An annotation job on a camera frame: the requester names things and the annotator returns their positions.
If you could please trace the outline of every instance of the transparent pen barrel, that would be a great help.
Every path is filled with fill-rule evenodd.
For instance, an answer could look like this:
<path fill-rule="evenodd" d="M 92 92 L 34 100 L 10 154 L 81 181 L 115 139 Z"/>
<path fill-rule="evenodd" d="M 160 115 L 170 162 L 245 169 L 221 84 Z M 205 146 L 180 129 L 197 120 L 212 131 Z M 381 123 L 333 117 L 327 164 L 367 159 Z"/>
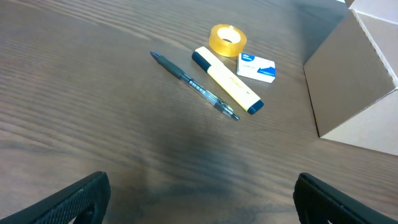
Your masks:
<path fill-rule="evenodd" d="M 239 118 L 234 114 L 234 111 L 230 106 L 228 106 L 222 99 L 218 98 L 216 95 L 210 93 L 205 88 L 200 86 L 194 79 L 190 78 L 188 75 L 183 74 L 181 76 L 181 81 L 193 88 L 197 93 L 201 94 L 207 101 L 209 101 L 216 109 L 220 112 L 229 116 L 235 120 Z"/>

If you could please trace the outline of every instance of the tape roll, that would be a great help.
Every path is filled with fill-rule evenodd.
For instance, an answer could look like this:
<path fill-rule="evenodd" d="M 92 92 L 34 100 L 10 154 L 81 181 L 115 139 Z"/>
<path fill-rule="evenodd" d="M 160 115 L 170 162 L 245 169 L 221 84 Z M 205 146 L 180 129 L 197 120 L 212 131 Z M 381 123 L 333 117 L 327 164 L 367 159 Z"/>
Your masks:
<path fill-rule="evenodd" d="M 236 57 L 247 42 L 246 35 L 231 25 L 218 24 L 211 29 L 209 45 L 218 54 L 227 57 Z"/>

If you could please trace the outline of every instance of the pen tip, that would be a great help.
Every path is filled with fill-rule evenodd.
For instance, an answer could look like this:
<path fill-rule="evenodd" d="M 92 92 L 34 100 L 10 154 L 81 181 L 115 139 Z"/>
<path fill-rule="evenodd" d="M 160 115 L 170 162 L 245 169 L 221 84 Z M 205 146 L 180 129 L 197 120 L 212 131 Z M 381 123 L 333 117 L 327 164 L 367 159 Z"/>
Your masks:
<path fill-rule="evenodd" d="M 231 116 L 232 116 L 232 118 L 233 118 L 235 121 L 239 120 L 239 117 L 236 116 L 236 114 L 232 114 Z"/>
<path fill-rule="evenodd" d="M 152 57 L 153 57 L 154 59 L 157 59 L 157 58 L 160 57 L 160 55 L 159 55 L 158 53 L 156 53 L 156 52 L 150 52 L 150 54 L 152 55 Z"/>

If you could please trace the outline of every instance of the pen grip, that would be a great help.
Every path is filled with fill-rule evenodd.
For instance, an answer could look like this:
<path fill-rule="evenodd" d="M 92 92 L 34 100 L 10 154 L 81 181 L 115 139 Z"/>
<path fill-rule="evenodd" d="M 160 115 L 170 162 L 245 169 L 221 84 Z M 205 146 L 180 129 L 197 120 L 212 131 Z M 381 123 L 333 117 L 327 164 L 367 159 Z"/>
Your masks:
<path fill-rule="evenodd" d="M 169 71 L 171 74 L 173 74 L 176 78 L 181 79 L 182 74 L 184 74 L 184 71 L 181 70 L 181 68 L 178 68 L 176 65 L 174 65 L 171 61 L 167 60 L 165 57 L 160 56 L 157 59 L 157 62 L 166 68 L 167 71 Z"/>

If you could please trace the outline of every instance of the dark blue cap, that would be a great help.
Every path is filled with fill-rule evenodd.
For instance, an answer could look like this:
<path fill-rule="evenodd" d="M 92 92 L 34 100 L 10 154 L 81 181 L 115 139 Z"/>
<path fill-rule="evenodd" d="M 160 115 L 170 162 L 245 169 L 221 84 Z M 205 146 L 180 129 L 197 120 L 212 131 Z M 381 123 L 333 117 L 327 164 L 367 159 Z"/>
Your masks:
<path fill-rule="evenodd" d="M 194 52 L 192 54 L 192 59 L 207 73 L 207 70 L 210 68 L 210 63 L 206 61 L 198 52 Z"/>
<path fill-rule="evenodd" d="M 264 106 L 264 103 L 259 100 L 257 101 L 255 104 L 253 104 L 249 109 L 248 109 L 248 113 L 253 115 L 255 114 L 259 109 L 261 109 Z"/>

